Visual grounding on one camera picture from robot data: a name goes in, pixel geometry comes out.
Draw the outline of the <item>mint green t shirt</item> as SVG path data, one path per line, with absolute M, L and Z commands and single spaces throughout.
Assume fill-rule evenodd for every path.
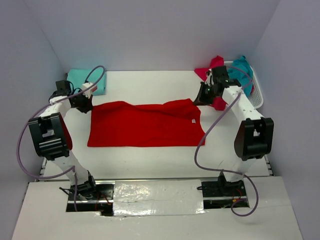
M 72 83 L 74 88 L 80 88 L 82 84 L 85 82 L 86 77 L 91 72 L 90 69 L 71 69 L 67 73 L 67 80 Z M 103 69 L 99 67 L 94 70 L 93 73 L 87 79 L 90 83 L 95 83 L 99 77 L 102 75 Z M 106 94 L 106 83 L 107 83 L 107 74 L 104 73 L 103 77 L 96 84 L 97 89 L 93 92 L 94 96 L 100 96 Z

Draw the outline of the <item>red t shirt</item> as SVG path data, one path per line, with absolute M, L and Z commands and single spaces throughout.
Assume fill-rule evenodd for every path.
M 124 101 L 93 107 L 87 146 L 196 147 L 204 131 L 201 111 L 190 99 L 132 105 Z

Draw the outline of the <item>teal blue t shirt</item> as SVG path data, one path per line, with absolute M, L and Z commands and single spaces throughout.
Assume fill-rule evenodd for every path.
M 253 70 L 247 61 L 247 58 L 242 55 L 234 60 L 231 67 L 227 68 L 228 75 L 231 79 L 237 79 L 241 86 L 245 86 L 244 93 L 247 97 L 251 95 L 253 89 Z

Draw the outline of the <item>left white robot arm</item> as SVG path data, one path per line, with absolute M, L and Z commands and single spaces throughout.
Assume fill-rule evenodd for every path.
M 52 97 L 43 113 L 28 121 L 28 127 L 38 156 L 58 166 L 70 180 L 71 192 L 81 199 L 90 200 L 98 194 L 94 177 L 84 168 L 72 152 L 73 142 L 64 121 L 66 113 L 75 108 L 81 113 L 93 109 L 92 96 L 78 95 L 65 99 Z

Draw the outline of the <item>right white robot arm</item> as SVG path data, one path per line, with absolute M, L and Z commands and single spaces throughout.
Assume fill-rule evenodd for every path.
M 225 177 L 217 183 L 217 190 L 221 195 L 228 196 L 235 189 L 234 182 L 242 180 L 256 160 L 270 153 L 274 121 L 259 113 L 238 85 L 224 86 L 221 83 L 208 85 L 202 82 L 194 104 L 196 106 L 209 105 L 217 97 L 222 97 L 228 107 L 213 125 L 218 124 L 229 110 L 239 122 L 233 143 L 234 152 L 239 159 L 230 170 L 223 170 L 220 167 L 217 170 Z

